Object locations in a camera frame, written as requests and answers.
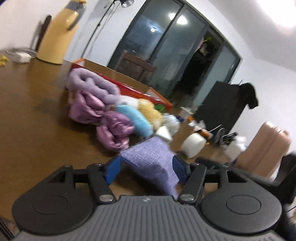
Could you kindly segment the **yellow white plush toy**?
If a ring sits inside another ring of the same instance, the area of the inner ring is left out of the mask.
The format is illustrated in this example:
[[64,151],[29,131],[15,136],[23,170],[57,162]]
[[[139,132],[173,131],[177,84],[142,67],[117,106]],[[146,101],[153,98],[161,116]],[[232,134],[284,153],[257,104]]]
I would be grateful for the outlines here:
[[119,97],[119,104],[126,104],[140,111],[151,124],[154,131],[161,127],[163,115],[155,109],[155,105],[150,100],[121,95]]

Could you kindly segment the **white tissue pack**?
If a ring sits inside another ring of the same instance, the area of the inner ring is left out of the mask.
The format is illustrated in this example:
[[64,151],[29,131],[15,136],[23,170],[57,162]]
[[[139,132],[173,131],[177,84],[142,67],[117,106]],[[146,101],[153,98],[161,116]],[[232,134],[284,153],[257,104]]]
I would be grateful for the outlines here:
[[234,140],[225,148],[224,152],[226,156],[234,161],[247,149],[246,137],[237,136]]

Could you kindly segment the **purple satin scrunchie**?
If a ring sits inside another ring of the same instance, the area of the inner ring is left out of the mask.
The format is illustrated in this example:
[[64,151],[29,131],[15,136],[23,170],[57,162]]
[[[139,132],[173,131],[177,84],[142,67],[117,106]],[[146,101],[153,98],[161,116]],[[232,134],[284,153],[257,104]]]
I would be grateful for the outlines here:
[[86,90],[78,90],[70,105],[69,118],[82,124],[98,125],[105,112],[106,105],[100,99]]
[[133,131],[134,125],[127,116],[109,110],[103,114],[96,136],[107,150],[120,152],[129,147],[129,136]]

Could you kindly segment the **studio light on stand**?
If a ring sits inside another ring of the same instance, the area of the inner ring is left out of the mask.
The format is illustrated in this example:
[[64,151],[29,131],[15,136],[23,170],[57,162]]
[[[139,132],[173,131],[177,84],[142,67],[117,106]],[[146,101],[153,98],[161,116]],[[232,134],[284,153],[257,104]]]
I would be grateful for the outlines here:
[[91,54],[91,51],[94,47],[94,44],[96,40],[98,39],[100,33],[104,29],[104,27],[107,25],[107,23],[110,21],[110,19],[113,17],[115,12],[117,11],[118,7],[121,6],[123,9],[126,9],[134,4],[134,0],[114,0],[111,1],[108,6],[105,6],[106,9],[103,16],[97,23],[95,29],[93,30],[87,44],[85,45],[84,50],[82,51],[81,58],[83,58],[85,55],[89,56]]

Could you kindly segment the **white cylinder sponge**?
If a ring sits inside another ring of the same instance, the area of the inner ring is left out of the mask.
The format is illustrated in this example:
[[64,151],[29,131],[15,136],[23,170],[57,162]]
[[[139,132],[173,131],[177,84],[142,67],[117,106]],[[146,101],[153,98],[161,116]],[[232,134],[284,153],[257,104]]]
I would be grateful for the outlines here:
[[187,158],[193,158],[201,152],[206,144],[206,139],[199,133],[193,133],[187,137],[181,145],[181,151]]

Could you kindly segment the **clear bubble wrap ball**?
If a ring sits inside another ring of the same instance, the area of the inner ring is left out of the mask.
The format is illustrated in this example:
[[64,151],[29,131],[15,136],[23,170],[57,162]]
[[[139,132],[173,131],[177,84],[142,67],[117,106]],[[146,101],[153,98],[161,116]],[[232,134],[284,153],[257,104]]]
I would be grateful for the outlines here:
[[180,121],[173,114],[163,114],[162,125],[166,126],[170,134],[173,136],[180,129]]

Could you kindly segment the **dark wooden chair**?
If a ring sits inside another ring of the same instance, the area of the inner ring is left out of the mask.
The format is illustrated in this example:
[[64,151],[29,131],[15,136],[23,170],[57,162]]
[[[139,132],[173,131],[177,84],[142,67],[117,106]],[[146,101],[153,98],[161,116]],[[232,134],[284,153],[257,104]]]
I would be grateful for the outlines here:
[[127,50],[123,50],[114,70],[140,83],[149,85],[157,67],[140,57],[129,54]]

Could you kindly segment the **blue plush toy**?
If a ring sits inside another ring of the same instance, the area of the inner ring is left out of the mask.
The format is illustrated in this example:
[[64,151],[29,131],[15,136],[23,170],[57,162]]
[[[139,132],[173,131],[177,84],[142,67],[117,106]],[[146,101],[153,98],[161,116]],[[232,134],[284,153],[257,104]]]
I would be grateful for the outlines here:
[[124,114],[130,119],[134,125],[134,133],[138,136],[148,138],[154,133],[149,121],[136,108],[125,104],[120,104],[115,106],[115,111]]

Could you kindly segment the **lavender knitted cloth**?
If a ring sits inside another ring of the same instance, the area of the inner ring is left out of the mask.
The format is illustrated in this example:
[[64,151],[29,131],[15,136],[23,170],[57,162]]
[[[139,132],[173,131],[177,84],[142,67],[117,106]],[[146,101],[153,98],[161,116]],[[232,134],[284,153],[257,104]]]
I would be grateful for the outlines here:
[[173,170],[169,144],[158,136],[149,138],[120,153],[122,160],[140,177],[150,181],[165,195],[178,198],[179,179]]

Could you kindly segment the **black garment on monitor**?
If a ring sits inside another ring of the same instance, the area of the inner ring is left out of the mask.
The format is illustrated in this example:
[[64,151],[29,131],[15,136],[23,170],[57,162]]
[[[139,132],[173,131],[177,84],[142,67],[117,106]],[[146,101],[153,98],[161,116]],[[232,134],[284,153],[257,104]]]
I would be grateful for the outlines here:
[[243,103],[248,105],[249,109],[254,109],[259,106],[255,88],[251,83],[239,85],[238,94]]

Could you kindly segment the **beige cardboard box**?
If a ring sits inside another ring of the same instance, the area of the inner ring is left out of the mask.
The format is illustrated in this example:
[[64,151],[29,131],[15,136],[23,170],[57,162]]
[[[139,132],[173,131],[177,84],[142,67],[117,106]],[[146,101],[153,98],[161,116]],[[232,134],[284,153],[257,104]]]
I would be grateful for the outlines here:
[[263,123],[235,167],[269,178],[290,148],[290,134],[270,121]]

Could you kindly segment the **black monitor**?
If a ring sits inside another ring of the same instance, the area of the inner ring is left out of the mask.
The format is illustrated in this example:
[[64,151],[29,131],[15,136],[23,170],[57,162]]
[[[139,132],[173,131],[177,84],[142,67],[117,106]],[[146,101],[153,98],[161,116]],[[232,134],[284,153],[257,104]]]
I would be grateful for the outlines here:
[[194,119],[203,121],[206,129],[213,130],[214,135],[219,128],[224,128],[228,134],[246,106],[238,92],[238,85],[216,82],[193,115]]

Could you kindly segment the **yellow thermos jug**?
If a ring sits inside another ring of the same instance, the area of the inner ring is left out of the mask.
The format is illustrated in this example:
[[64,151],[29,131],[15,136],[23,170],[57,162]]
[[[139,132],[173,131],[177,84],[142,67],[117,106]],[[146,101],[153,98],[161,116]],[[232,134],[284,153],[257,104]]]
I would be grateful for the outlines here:
[[61,65],[77,30],[78,22],[86,11],[87,1],[69,1],[51,20],[37,54],[47,63]]

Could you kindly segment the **red cardboard box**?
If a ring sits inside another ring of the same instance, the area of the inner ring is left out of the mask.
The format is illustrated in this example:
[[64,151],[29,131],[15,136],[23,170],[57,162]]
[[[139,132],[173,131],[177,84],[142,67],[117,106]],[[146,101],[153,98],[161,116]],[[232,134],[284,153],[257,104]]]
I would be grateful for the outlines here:
[[163,104],[168,112],[170,112],[173,104],[170,103],[165,97],[143,83],[138,82],[124,74],[112,70],[106,66],[94,63],[85,58],[81,58],[72,62],[71,70],[74,68],[84,68],[97,73],[101,77],[117,85],[122,95],[148,99],[153,104]]

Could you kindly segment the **fluffy lavender headband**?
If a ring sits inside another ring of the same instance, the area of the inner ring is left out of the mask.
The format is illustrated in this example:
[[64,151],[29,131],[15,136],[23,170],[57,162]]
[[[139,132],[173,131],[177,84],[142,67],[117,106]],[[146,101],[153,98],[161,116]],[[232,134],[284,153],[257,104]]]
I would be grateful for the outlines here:
[[120,97],[117,85],[84,68],[74,68],[70,71],[66,88],[71,92],[88,91],[105,105],[117,104]]

